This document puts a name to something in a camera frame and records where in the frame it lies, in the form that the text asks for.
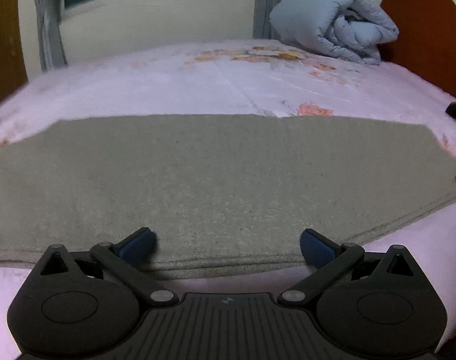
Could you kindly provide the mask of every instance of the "ribbed black plate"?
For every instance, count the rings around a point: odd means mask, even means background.
[[[20,360],[35,360],[22,356]],[[90,360],[360,360],[333,346],[303,310],[269,294],[187,294],[148,312],[117,348]],[[431,360],[426,355],[419,360]]]

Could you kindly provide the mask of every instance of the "logo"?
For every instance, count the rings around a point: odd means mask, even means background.
[[[224,304],[232,304],[235,300],[233,298],[223,298],[221,301]]]

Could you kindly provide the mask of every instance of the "light blue comforter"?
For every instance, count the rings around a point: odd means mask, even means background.
[[[352,62],[379,64],[377,45],[399,30],[368,0],[282,0],[270,15],[283,43]]]

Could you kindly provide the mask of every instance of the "orange headboard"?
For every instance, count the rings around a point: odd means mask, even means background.
[[[456,97],[456,5],[452,0],[383,0],[400,29],[381,48],[385,61],[404,66]]]

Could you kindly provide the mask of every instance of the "mattress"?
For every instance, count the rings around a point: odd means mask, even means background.
[[[193,43],[53,71],[0,106],[0,147],[59,120],[153,114],[355,116],[422,124],[456,156],[454,99],[390,63],[366,66],[287,47],[274,40]],[[442,342],[456,327],[456,203],[366,245],[406,245],[448,311]],[[0,268],[0,360],[18,355],[6,311],[28,270]],[[176,292],[280,292],[308,267],[211,279],[173,280]]]

